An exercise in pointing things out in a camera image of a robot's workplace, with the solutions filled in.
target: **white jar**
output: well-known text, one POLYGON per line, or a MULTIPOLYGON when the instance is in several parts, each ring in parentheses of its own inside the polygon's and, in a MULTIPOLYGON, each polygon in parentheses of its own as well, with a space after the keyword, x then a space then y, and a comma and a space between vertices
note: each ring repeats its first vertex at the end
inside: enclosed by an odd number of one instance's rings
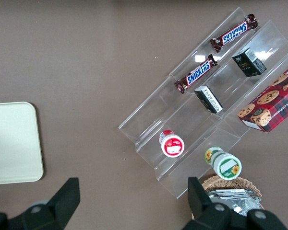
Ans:
POLYGON ((172 130, 164 130, 159 136, 163 153, 168 157, 178 157, 184 151, 184 142, 172 130))
POLYGON ((205 153, 205 160, 224 180, 237 178, 242 170, 240 160, 232 154, 224 152, 220 147, 209 148, 205 153))

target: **red plaid packaging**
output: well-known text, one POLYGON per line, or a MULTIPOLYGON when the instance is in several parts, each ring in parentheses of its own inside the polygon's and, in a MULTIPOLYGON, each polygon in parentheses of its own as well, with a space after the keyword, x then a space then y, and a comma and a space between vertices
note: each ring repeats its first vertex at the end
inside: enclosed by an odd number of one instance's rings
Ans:
POLYGON ((238 113, 251 128, 270 132, 288 117, 288 70, 238 113))

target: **wicker basket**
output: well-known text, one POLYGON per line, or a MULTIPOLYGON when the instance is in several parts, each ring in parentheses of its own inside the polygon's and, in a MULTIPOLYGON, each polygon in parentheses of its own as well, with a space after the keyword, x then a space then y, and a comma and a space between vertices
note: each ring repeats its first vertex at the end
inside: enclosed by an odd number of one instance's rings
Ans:
POLYGON ((205 180, 204 183, 202 184, 204 187, 204 190, 209 193, 211 190, 215 189, 239 189, 239 188, 244 188, 244 189, 250 189, 254 191, 254 193, 260 198, 262 197, 260 191, 256 188, 255 185, 252 184, 252 182, 243 179, 241 177, 237 177, 234 180, 231 181, 226 181, 220 178, 219 176, 213 176, 210 177, 209 179, 205 180))

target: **acrylic tier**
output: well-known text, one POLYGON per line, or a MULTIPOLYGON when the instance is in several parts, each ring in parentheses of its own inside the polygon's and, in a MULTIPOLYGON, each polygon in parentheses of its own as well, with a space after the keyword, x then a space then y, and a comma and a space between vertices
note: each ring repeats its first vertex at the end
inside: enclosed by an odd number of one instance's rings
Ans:
POLYGON ((237 25, 245 16, 241 8, 236 9, 119 127, 154 168, 157 180, 177 198, 187 190, 188 177, 200 178, 211 168, 204 160, 208 148, 219 146, 229 151, 250 129, 237 113, 245 98, 257 96, 254 89, 265 83, 273 66, 288 52, 288 41, 272 22, 267 22, 262 28, 237 37, 216 54, 210 38, 237 25), (262 75, 247 78, 232 60, 234 53, 245 48, 251 48, 267 67, 262 75), (181 94, 174 82, 211 53, 219 65, 181 94), (201 85, 209 86, 223 105, 217 115, 208 112, 195 96, 194 89, 201 85), (159 134, 166 129, 173 130, 185 142, 185 151, 177 158, 169 158, 161 150, 159 134))

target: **white tray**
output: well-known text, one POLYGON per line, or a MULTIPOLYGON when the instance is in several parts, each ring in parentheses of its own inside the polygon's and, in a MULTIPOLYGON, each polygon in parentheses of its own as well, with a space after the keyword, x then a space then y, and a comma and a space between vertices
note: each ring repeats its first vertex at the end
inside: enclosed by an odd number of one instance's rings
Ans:
POLYGON ((0 103, 0 184, 32 182, 43 175, 35 108, 0 103))

